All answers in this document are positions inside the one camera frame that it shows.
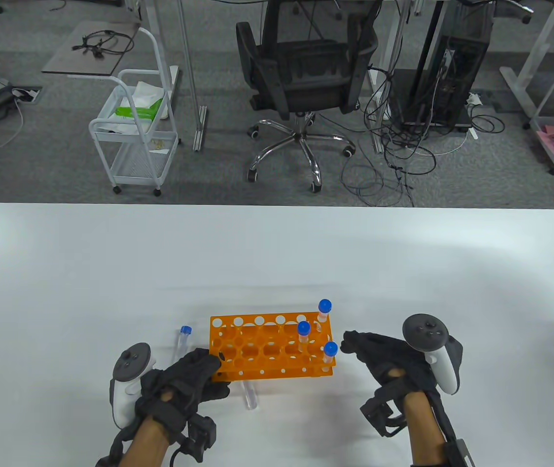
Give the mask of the person's right hand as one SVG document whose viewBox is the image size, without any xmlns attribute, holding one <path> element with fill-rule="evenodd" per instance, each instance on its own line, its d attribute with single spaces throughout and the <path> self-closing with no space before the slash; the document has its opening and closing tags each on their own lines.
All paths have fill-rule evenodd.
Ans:
<svg viewBox="0 0 554 467">
<path fill-rule="evenodd" d="M 439 394 L 435 376 L 424 354 L 404 340 L 376 333 L 345 331 L 340 349 L 344 354 L 354 354 L 380 385 L 397 378 L 390 376 L 390 371 L 404 371 L 413 391 Z"/>
</svg>

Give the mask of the person's left hand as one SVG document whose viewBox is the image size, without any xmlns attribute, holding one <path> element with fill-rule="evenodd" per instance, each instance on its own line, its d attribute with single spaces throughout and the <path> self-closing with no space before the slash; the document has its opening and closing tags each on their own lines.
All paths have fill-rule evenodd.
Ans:
<svg viewBox="0 0 554 467">
<path fill-rule="evenodd" d="M 186 418 L 196 413 L 202 402 L 227 398 L 229 383 L 213 380 L 220 368 L 219 357 L 197 347 L 165 370 L 146 372 L 141 376 L 141 396 L 135 402 L 135 415 L 145 418 L 148 407 L 165 395 L 171 396 L 167 402 Z"/>
</svg>

